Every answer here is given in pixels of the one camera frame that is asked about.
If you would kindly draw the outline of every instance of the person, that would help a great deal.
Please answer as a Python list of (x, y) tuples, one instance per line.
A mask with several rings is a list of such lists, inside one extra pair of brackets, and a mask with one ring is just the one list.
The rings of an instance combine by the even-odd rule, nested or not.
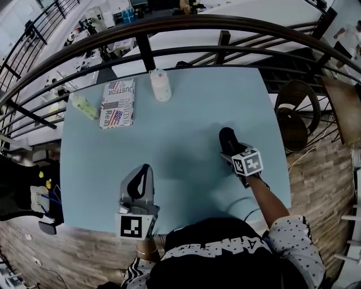
[(211, 218), (169, 233), (162, 259), (153, 239), (138, 241), (121, 288), (319, 288), (325, 267), (306, 218), (290, 216), (259, 175), (246, 180), (267, 239), (237, 218)]
[[(347, 58), (357, 59), (361, 51), (361, 21), (357, 25), (348, 24), (342, 27), (334, 36), (338, 40), (333, 47), (338, 52), (344, 54)], [(340, 69), (344, 63), (337, 62), (336, 67)]]

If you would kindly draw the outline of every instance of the white bottle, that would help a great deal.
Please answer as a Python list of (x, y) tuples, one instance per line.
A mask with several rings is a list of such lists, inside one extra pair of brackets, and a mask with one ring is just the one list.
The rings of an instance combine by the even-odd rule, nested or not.
[(154, 96), (160, 102), (166, 102), (171, 97), (171, 90), (167, 73), (163, 69), (156, 68), (149, 71), (151, 74), (151, 82)]
[(70, 93), (69, 99), (72, 101), (73, 107), (82, 111), (91, 120), (99, 118), (99, 110), (90, 104), (85, 97), (75, 93)]

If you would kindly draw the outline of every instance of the wicker chair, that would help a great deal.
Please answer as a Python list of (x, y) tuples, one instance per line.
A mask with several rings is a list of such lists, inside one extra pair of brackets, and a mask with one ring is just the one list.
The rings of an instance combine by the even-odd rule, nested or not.
[[(306, 97), (312, 105), (312, 121), (308, 127), (296, 112)], [(306, 147), (308, 136), (315, 131), (321, 119), (320, 103), (316, 94), (309, 85), (300, 80), (291, 80), (281, 87), (275, 113), (283, 145), (289, 152), (301, 151)]]

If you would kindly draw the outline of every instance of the american flag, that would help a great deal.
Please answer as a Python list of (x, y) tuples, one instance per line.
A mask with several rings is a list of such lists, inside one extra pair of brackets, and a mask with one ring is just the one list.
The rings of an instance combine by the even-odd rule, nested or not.
[(118, 86), (119, 86), (119, 83), (120, 81), (115, 81), (115, 82), (112, 82), (111, 84), (109, 84), (109, 89), (117, 89)]
[(118, 110), (113, 110), (112, 116), (109, 119), (108, 125), (119, 124), (120, 118), (122, 117), (123, 112)]

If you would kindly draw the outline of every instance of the yellow object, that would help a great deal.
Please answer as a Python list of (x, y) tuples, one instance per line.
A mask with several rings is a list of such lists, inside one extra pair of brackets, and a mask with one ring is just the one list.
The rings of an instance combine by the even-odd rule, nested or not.
[(46, 188), (49, 189), (49, 190), (51, 189), (51, 179), (46, 181)]

